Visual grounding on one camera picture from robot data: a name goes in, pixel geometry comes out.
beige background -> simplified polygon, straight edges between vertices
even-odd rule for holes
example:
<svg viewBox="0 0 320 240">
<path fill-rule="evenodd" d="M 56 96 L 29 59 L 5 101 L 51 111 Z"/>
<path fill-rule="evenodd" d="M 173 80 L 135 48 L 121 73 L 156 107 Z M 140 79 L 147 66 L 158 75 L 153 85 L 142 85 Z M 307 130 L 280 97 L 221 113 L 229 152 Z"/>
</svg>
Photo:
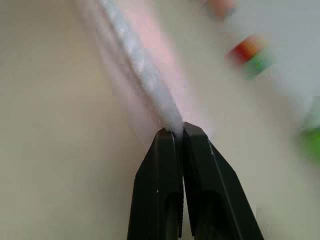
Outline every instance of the beige background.
<svg viewBox="0 0 320 240">
<path fill-rule="evenodd" d="M 287 98 L 229 72 L 188 4 L 155 5 L 266 239 L 318 239 L 319 167 L 295 150 Z M 125 240 L 143 157 L 75 6 L 0 1 L 0 238 Z"/>
</svg>

white table surface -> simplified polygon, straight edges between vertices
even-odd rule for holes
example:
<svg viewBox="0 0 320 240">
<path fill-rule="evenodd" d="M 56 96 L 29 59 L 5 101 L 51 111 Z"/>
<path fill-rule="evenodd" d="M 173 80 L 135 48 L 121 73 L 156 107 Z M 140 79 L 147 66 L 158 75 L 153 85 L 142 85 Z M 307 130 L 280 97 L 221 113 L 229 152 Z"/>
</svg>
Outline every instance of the white table surface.
<svg viewBox="0 0 320 240">
<path fill-rule="evenodd" d="M 209 23 L 168 4 L 155 1 L 265 238 L 319 239 L 319 168 L 295 149 L 288 99 L 228 71 Z M 0 239 L 125 240 L 143 147 L 74 6 L 1 1 L 0 30 Z"/>
</svg>

green block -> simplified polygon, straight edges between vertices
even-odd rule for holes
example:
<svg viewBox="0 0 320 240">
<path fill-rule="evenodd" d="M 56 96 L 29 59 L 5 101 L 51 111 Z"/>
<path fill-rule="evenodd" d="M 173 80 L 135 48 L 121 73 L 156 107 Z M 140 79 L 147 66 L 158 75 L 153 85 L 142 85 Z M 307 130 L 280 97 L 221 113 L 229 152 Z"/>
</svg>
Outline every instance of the green block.
<svg viewBox="0 0 320 240">
<path fill-rule="evenodd" d="M 304 148 L 320 162 L 320 128 L 308 129 L 302 133 Z"/>
<path fill-rule="evenodd" d="M 271 65 L 271 57 L 266 50 L 262 50 L 244 64 L 243 70 L 247 74 L 247 77 L 252 79 Z"/>
</svg>

black plastic part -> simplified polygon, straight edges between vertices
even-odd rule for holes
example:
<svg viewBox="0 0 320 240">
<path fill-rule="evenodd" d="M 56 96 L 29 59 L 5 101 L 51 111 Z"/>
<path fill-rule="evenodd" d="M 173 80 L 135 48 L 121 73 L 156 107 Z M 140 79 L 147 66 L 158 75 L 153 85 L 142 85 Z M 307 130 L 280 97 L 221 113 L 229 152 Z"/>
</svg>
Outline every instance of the black plastic part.
<svg viewBox="0 0 320 240">
<path fill-rule="evenodd" d="M 184 123 L 183 177 L 195 240 L 263 240 L 239 179 L 203 130 Z"/>
<path fill-rule="evenodd" d="M 128 240 L 176 240 L 184 192 L 172 133 L 160 130 L 134 180 Z"/>
</svg>

